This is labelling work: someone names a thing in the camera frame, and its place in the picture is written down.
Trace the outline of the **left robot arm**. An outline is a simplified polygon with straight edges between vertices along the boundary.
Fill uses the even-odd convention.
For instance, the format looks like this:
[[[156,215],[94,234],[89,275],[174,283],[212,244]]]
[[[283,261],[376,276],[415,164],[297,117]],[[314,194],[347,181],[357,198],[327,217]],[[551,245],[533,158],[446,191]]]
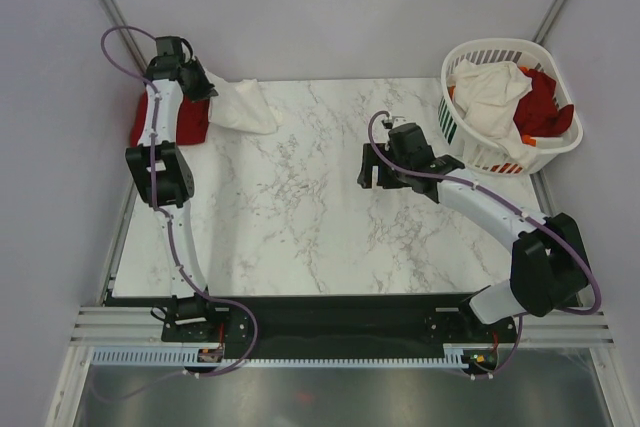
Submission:
[[[218,92],[186,39],[157,37],[155,46],[156,55],[142,77],[147,100],[144,123],[138,140],[125,151],[139,197],[154,211],[173,265],[170,300],[154,306],[151,313],[172,333],[185,326],[196,339],[208,340],[218,332],[220,318],[202,298],[207,281],[191,224],[195,180],[179,148],[177,130],[184,101],[207,101]]]

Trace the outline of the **white t shirt red print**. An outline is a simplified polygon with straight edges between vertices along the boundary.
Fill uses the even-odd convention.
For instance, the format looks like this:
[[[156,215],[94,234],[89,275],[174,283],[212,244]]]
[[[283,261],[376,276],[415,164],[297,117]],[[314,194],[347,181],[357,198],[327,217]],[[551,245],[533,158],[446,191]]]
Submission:
[[[229,83],[206,70],[217,96],[209,99],[210,124],[234,131],[269,135],[282,125],[282,114],[268,105],[256,79]]]

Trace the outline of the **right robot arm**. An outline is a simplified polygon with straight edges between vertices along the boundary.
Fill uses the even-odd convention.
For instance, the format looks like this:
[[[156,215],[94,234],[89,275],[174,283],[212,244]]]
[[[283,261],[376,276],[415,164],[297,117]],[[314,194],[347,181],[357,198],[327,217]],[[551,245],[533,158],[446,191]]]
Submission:
[[[484,187],[455,157],[436,156],[415,123],[390,127],[384,143],[364,144],[357,182],[364,189],[409,188],[462,214],[509,252],[509,278],[472,295],[458,315],[459,331],[469,340],[483,339],[507,317],[563,309],[590,284],[572,217],[530,212]]]

